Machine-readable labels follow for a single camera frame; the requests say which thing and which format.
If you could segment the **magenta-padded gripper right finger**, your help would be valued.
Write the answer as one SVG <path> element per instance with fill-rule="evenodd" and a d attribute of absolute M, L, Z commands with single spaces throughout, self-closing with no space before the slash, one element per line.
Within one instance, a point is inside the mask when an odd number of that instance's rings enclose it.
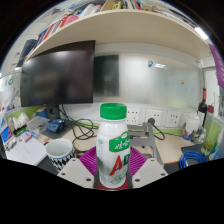
<path fill-rule="evenodd" d="M 131 148 L 128 167 L 129 188 L 141 188 L 167 175 L 155 158 L 147 158 L 134 147 Z"/>

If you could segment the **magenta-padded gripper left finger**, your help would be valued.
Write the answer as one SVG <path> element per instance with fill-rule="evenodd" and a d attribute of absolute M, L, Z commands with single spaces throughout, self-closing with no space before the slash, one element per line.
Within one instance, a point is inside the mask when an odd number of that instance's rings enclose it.
<path fill-rule="evenodd" d="M 58 176 L 84 188 L 97 188 L 96 148 L 89 149 L 80 158 L 70 159 Z"/>

